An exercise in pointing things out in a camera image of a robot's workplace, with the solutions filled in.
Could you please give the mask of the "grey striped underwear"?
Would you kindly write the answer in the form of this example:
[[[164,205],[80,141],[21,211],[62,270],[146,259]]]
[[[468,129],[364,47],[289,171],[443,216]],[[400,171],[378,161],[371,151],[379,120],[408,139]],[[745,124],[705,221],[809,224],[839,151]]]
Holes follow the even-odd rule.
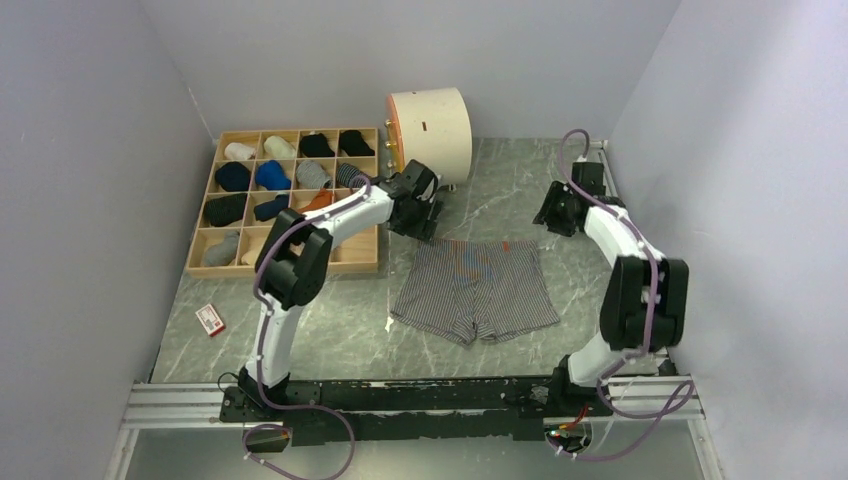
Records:
[[[421,244],[390,317],[462,346],[500,343],[560,322],[537,244],[527,240]]]

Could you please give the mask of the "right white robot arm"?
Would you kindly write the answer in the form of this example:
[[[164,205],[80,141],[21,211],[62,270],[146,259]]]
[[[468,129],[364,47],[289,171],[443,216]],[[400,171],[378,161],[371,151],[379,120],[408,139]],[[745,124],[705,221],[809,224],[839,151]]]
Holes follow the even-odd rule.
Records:
[[[572,415],[588,400],[588,387],[625,363],[679,344],[685,323],[689,267],[669,258],[639,231],[623,202],[606,193],[602,164],[581,157],[567,181],[550,184],[533,222],[566,237],[593,240],[612,273],[599,313],[599,331],[565,357],[568,377],[549,389],[552,407]]]

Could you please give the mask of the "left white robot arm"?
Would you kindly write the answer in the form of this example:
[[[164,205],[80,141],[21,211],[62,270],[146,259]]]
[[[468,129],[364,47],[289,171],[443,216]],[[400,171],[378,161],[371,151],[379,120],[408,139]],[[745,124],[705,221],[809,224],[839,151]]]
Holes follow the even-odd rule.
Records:
[[[440,177],[426,165],[411,160],[390,177],[356,180],[357,190],[327,207],[279,213],[257,258],[253,294],[260,320],[238,387],[259,419],[275,419],[285,409],[299,319],[322,290],[335,249],[379,225],[420,241],[434,235],[442,208],[435,197]]]

